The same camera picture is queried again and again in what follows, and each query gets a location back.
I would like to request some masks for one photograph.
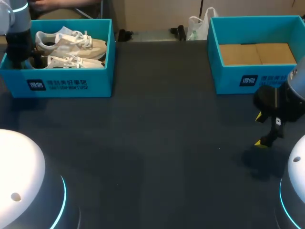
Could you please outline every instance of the wall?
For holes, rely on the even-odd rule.
[[[116,30],[168,29],[187,25],[190,16],[199,16],[201,0],[104,0],[105,11],[114,19]],[[204,0],[203,16],[215,7],[220,16],[304,15],[305,0]]]

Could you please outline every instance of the white sneaker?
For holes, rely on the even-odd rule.
[[[60,58],[56,56],[48,56],[43,57],[42,62],[46,64],[47,66],[45,69],[50,68],[104,68],[105,64],[103,62],[100,62],[98,60],[92,60],[92,59],[86,59],[86,58],[80,58],[76,57],[74,55],[70,55],[70,57],[66,58]],[[25,67],[27,69],[35,69],[33,67],[35,65],[34,59],[30,58],[25,62]]]
[[[48,34],[41,31],[36,33],[36,48],[44,51],[44,56],[63,58],[67,54],[81,58],[98,60],[107,51],[107,43],[102,40],[92,39],[91,36],[79,31],[72,31],[63,27],[57,33]]]

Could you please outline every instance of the white plastic bag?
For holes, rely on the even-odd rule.
[[[190,17],[189,27],[187,31],[187,40],[188,41],[206,40],[208,37],[211,17],[218,17],[218,14],[213,7],[210,7],[206,10],[203,20],[197,17]]]

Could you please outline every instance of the open box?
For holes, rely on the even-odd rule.
[[[0,75],[15,98],[110,97],[115,62],[115,39],[111,20],[45,20],[32,21],[35,43],[38,31],[56,33],[63,26],[107,42],[105,67],[13,70],[3,57]]]
[[[295,63],[225,65],[220,45],[287,43],[298,63],[305,55],[305,24],[299,16],[212,18],[208,56],[218,94],[254,93],[260,85],[280,86]]]

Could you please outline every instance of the dark gray table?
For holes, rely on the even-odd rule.
[[[0,96],[0,128],[57,162],[86,229],[275,229],[304,120],[262,151],[257,114],[251,95],[215,94],[205,42],[118,44],[112,98]]]

